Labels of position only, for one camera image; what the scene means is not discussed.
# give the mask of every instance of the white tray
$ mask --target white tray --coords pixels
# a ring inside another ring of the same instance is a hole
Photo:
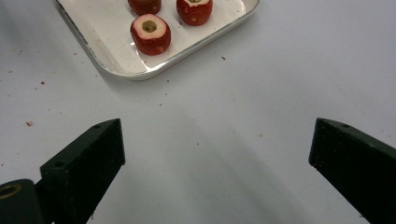
[[[176,0],[163,0],[157,14],[171,28],[169,49],[140,53],[130,26],[137,17],[127,0],[56,0],[97,62],[110,74],[131,80],[154,77],[247,19],[260,0],[214,0],[209,21],[192,27],[177,15]]]

